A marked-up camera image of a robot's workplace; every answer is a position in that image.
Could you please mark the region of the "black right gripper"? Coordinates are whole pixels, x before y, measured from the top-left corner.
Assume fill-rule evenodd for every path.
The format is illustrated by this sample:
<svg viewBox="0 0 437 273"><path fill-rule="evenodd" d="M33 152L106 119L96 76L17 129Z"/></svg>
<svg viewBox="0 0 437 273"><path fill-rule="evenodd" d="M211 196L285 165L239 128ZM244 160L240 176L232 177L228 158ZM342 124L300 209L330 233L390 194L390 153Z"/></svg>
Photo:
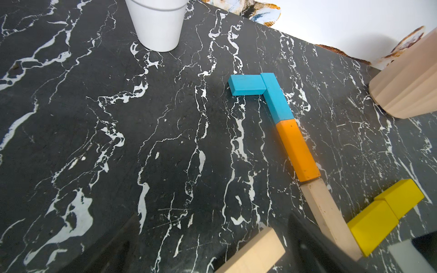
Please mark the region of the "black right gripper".
<svg viewBox="0 0 437 273"><path fill-rule="evenodd" d="M413 246L421 254L427 264L437 269L437 232L422 235L412 240Z"/></svg>

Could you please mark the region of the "teal block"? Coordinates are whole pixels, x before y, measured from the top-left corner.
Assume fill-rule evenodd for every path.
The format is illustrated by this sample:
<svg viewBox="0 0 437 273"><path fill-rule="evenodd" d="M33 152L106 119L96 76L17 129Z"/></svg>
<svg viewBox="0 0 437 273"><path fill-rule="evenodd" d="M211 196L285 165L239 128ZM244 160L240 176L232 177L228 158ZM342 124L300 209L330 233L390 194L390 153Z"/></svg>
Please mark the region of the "teal block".
<svg viewBox="0 0 437 273"><path fill-rule="evenodd" d="M294 115L287 103L275 74L262 73L261 77L266 86L264 99L270 110L274 123L277 124L280 121L294 119Z"/></svg>
<svg viewBox="0 0 437 273"><path fill-rule="evenodd" d="M266 91L261 75L231 75L228 84L233 96L263 95Z"/></svg>

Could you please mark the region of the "natural wood block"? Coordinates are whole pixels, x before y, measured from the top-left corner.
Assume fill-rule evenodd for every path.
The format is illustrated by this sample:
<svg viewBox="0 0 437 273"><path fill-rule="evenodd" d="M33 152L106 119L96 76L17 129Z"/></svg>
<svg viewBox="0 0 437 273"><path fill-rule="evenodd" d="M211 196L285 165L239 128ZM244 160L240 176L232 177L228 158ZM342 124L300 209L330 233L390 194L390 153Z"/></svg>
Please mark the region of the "natural wood block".
<svg viewBox="0 0 437 273"><path fill-rule="evenodd" d="M267 273L285 254L273 228L260 231L216 273Z"/></svg>
<svg viewBox="0 0 437 273"><path fill-rule="evenodd" d="M321 232L354 261L363 254L323 179L300 185Z"/></svg>

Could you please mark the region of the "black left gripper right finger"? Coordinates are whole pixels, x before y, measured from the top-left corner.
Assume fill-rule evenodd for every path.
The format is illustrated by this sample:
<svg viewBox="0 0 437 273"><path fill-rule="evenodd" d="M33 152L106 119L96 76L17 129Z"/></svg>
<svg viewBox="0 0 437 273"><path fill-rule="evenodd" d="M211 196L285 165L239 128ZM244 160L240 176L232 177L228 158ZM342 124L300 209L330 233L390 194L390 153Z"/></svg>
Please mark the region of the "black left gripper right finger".
<svg viewBox="0 0 437 273"><path fill-rule="evenodd" d="M297 273L364 273L366 270L313 224L292 212L288 253Z"/></svg>

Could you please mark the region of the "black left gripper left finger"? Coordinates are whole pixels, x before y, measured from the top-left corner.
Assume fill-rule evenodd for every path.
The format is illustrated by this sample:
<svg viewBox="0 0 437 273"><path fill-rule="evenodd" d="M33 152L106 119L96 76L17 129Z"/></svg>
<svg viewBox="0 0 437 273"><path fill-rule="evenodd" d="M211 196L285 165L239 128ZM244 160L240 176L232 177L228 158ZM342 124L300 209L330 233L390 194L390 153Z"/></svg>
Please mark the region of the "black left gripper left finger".
<svg viewBox="0 0 437 273"><path fill-rule="evenodd" d="M128 273L138 247L138 216L117 224L89 249L77 256L60 273Z"/></svg>

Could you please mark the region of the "yellow block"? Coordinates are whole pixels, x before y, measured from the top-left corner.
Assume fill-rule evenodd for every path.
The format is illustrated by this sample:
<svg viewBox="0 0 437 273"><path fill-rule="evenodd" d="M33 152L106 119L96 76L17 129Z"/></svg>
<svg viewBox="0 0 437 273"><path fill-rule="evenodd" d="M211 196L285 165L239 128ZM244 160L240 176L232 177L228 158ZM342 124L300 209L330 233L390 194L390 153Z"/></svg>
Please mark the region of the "yellow block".
<svg viewBox="0 0 437 273"><path fill-rule="evenodd" d="M412 179L400 180L374 198L385 201L399 220L423 199L424 194Z"/></svg>
<svg viewBox="0 0 437 273"><path fill-rule="evenodd" d="M364 257L370 256L378 245L397 227L399 219L386 201L377 200L347 224Z"/></svg>

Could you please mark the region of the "orange block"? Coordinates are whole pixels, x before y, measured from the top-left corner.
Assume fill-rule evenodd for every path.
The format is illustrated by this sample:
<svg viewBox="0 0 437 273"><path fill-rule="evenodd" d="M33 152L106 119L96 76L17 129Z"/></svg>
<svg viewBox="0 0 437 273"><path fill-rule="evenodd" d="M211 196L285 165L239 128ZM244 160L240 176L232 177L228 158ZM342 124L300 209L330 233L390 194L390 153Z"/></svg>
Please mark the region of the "orange block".
<svg viewBox="0 0 437 273"><path fill-rule="evenodd" d="M276 128L299 181L304 183L319 178L320 171L296 120L279 121Z"/></svg>

